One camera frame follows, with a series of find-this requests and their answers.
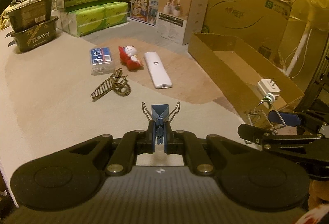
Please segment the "silver wire holder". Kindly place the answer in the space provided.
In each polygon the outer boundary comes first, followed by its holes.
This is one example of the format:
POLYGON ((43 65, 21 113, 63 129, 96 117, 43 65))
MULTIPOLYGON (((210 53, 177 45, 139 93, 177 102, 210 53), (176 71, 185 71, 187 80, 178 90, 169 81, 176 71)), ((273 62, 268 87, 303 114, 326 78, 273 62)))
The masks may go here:
POLYGON ((278 134, 278 130, 287 125, 270 100, 261 100, 254 109, 248 113, 249 124, 254 127, 263 128, 278 134), (269 119, 269 112, 274 109, 274 115, 279 118, 279 123, 274 123, 269 119))

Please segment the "white humidifier product box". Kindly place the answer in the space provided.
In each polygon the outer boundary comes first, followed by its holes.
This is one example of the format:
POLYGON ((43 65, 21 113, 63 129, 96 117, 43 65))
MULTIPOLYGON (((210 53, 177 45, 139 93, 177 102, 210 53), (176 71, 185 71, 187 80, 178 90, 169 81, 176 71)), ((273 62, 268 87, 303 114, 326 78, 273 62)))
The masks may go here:
POLYGON ((200 32, 208 0, 159 0, 156 30, 158 34, 179 45, 190 42, 200 32))

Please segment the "red Doraemon toy figure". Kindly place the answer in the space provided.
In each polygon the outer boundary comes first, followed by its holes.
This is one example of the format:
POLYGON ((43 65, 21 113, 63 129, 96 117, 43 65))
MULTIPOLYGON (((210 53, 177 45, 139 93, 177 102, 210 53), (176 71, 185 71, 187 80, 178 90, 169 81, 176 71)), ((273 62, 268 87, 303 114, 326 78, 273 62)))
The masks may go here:
POLYGON ((119 57, 122 64, 124 64, 129 71, 138 70, 143 67, 143 63, 137 56, 137 50, 134 46, 118 47, 119 57))

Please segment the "blue binder clip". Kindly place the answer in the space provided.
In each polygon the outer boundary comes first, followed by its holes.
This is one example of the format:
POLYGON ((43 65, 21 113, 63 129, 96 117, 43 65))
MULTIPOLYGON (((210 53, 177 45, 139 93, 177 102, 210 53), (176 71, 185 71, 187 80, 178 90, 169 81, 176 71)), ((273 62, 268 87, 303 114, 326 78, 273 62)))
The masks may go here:
POLYGON ((180 112, 181 103, 177 102, 172 111, 169 110, 168 104, 155 104, 151 106, 151 110, 148 110, 146 104, 142 102, 142 112, 146 116, 152 140, 152 146, 163 144, 167 147, 169 140, 169 131, 171 130, 171 122, 173 118, 180 112))

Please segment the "black food bowl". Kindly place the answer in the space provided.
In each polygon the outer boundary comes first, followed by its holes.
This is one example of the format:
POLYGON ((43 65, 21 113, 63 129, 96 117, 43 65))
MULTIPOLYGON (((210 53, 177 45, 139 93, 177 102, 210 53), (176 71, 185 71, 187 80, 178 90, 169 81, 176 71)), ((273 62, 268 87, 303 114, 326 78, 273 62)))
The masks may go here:
POLYGON ((38 0, 7 12, 14 32, 21 32, 51 17, 52 0, 38 0))
POLYGON ((42 46, 57 37, 57 16, 51 16, 49 20, 37 24, 21 32, 12 31, 9 36, 18 47, 21 53, 31 51, 42 46))

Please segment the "green white small bottle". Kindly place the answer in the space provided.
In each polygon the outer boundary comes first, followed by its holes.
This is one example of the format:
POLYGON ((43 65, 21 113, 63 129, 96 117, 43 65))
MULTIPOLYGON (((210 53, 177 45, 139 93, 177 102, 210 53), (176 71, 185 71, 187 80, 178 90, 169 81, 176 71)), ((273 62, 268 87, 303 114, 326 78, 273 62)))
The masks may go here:
POLYGON ((276 100, 276 97, 274 96, 273 93, 267 93, 264 96, 264 98, 262 99, 262 101, 266 102, 270 106, 272 106, 274 104, 275 100, 276 100))

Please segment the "lower black food bowl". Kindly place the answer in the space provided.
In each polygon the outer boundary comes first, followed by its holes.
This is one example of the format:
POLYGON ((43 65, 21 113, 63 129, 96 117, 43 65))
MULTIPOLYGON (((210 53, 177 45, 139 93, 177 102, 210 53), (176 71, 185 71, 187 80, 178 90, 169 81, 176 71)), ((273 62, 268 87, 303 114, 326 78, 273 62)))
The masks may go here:
POLYGON ((51 16, 49 20, 37 24, 21 32, 12 31, 9 36, 18 47, 21 53, 31 51, 42 46, 57 37, 57 16, 51 16))

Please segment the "striped hair claw clip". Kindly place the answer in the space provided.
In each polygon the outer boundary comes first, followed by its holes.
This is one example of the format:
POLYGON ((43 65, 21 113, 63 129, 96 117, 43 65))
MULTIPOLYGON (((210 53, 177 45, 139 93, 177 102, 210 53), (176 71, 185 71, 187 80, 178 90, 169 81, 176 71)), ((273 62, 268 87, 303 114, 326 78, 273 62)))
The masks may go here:
POLYGON ((123 75, 122 68, 115 70, 113 74, 103 81, 91 94, 92 100, 98 100, 107 93, 113 91, 121 97, 131 93, 131 86, 128 84, 127 76, 123 75))

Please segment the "upper black food bowl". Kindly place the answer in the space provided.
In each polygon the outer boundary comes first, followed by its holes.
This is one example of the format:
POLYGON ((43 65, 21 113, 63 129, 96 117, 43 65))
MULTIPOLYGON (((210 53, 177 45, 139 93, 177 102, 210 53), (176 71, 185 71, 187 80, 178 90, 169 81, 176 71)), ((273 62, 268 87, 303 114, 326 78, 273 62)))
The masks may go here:
POLYGON ((7 12, 14 32, 21 32, 51 17, 52 0, 38 0, 7 12))

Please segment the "white power adapter plug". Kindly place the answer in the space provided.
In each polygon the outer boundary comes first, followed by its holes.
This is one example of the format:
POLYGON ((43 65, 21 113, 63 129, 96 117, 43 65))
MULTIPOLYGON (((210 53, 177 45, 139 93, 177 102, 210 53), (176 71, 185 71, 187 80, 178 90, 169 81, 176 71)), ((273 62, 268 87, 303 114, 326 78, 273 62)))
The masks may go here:
POLYGON ((264 95, 268 93, 272 93, 275 97, 280 95, 280 88, 272 79, 261 79, 258 82, 258 88, 264 95))

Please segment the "shallow open cardboard tray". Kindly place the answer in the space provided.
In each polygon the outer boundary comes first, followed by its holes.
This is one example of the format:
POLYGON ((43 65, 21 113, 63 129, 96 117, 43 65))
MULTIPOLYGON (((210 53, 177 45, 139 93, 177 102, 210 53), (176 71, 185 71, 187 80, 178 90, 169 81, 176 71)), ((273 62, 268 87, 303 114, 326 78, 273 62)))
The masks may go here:
POLYGON ((189 54, 198 62, 244 122, 264 94, 261 79, 273 80, 280 94, 274 107, 293 111, 304 97, 303 91, 263 55, 235 36, 194 33, 189 54))

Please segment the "white remote control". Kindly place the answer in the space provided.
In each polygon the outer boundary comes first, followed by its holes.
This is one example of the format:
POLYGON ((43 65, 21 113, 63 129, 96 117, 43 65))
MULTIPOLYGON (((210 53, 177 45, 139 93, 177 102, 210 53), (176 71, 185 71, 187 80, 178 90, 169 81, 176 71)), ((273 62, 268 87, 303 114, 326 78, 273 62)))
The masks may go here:
POLYGON ((156 89, 166 89, 172 87, 172 82, 163 66, 159 55, 154 52, 144 53, 144 60, 146 62, 149 74, 151 76, 153 85, 156 89))

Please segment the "green tissue pack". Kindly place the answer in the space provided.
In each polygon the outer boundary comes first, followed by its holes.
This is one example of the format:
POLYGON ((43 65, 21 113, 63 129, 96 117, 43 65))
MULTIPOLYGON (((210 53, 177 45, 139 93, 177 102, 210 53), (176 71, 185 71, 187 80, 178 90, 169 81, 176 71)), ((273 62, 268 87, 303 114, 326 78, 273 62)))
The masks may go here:
POLYGON ((81 37, 105 29, 105 7, 91 6, 71 12, 56 11, 57 27, 74 36, 81 37))
POLYGON ((106 3, 104 8, 106 28, 127 22, 129 15, 129 7, 127 2, 106 3))

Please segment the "white stand pole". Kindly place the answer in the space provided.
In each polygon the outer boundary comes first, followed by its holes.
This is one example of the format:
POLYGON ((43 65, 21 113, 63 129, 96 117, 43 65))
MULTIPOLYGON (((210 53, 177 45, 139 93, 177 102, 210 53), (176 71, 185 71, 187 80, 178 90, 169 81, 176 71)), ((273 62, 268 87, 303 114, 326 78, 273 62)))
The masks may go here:
POLYGON ((285 70, 286 76, 290 76, 294 66, 296 65, 296 63, 299 59, 299 55, 301 54, 303 48, 308 45, 308 41, 309 41, 309 37, 311 35, 311 31, 312 31, 311 25, 306 24, 305 30, 302 34, 302 37, 301 37, 301 40, 299 41, 298 46, 296 47, 296 50, 295 50, 294 55, 291 59, 291 62, 289 63, 288 68, 286 68, 286 70, 285 70))

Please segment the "clear box blue label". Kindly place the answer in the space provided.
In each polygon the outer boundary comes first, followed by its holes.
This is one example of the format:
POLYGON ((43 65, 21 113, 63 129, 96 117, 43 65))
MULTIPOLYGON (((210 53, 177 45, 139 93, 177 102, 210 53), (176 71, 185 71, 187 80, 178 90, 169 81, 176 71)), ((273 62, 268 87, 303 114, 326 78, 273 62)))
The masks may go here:
POLYGON ((108 47, 98 47, 90 50, 92 75, 110 74, 115 71, 115 64, 108 47))

